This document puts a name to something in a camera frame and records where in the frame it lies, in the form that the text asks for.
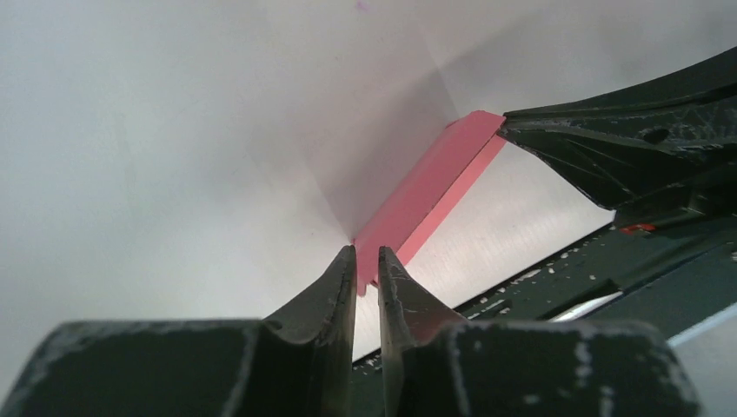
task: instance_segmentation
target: pink object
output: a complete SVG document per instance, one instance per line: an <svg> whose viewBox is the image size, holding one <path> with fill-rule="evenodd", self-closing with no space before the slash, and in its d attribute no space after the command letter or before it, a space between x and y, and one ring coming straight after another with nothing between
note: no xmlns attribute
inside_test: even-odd
<svg viewBox="0 0 737 417"><path fill-rule="evenodd" d="M354 239L358 294L375 283L380 246L409 263L504 146L504 117L475 111L451 123Z"/></svg>

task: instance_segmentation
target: black plastic part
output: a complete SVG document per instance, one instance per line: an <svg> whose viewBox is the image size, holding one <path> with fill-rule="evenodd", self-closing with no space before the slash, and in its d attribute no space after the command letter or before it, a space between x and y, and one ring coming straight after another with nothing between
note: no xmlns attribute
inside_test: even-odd
<svg viewBox="0 0 737 417"><path fill-rule="evenodd" d="M455 311L472 321L548 320L621 291L589 317L645 321L672 337L737 302L737 228L690 227L698 230L641 238L607 226ZM351 415L383 415L383 367L379 351L354 363Z"/></svg>
<svg viewBox="0 0 737 417"><path fill-rule="evenodd" d="M379 255L387 416L699 415L665 340L635 322L468 322Z"/></svg>
<svg viewBox="0 0 737 417"><path fill-rule="evenodd" d="M443 384L446 379L425 373L418 349L432 341L443 325L466 319L418 285L386 247L379 249L379 306L387 415L410 415L414 411L408 407L432 402L436 395L450 395L450 386ZM428 391L428 385L434 387ZM448 410L435 411L449 415L442 412Z"/></svg>
<svg viewBox="0 0 737 417"><path fill-rule="evenodd" d="M500 135L616 209L618 226L674 227L737 212L735 94L737 48L603 96L508 112ZM694 209L680 195L701 200Z"/></svg>
<svg viewBox="0 0 737 417"><path fill-rule="evenodd" d="M349 413L355 251L263 321L65 324L30 358L0 416Z"/></svg>

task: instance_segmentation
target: white surface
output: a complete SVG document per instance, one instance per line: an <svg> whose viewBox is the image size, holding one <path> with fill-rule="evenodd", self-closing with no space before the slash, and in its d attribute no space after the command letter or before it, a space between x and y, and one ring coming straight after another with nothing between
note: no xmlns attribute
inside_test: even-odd
<svg viewBox="0 0 737 417"><path fill-rule="evenodd" d="M730 0L363 3L0 0L0 393L60 321L269 314L470 110L737 39ZM410 272L456 304L607 218L507 147Z"/></svg>
<svg viewBox="0 0 737 417"><path fill-rule="evenodd" d="M710 417L734 415L737 399L737 304L670 338Z"/></svg>

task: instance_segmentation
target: pink foam piece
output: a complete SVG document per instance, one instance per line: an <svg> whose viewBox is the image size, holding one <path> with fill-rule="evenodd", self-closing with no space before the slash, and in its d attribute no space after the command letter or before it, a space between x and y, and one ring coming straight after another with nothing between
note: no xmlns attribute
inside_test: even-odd
<svg viewBox="0 0 737 417"><path fill-rule="evenodd" d="M358 295L376 282L380 246L407 265L504 146L504 117L475 111L443 130L356 235Z"/></svg>

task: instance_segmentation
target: white wall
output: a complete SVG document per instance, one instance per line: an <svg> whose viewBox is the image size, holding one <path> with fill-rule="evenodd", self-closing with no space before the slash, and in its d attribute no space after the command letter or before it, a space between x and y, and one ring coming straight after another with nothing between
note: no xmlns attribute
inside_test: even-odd
<svg viewBox="0 0 737 417"><path fill-rule="evenodd" d="M735 12L730 0L0 0L0 393L60 321L270 313L448 122L688 66L735 45ZM431 240L413 262L443 271L425 283L448 302L608 218L515 151L506 164L530 179L518 202L488 197L511 175L488 171L462 205L494 205L497 221L453 213L439 230L464 242L481 224L485 241ZM526 201L549 209L521 216ZM495 266L459 274L448 262L461 251L463 265ZM359 307L356 354L378 347L374 303Z"/></svg>

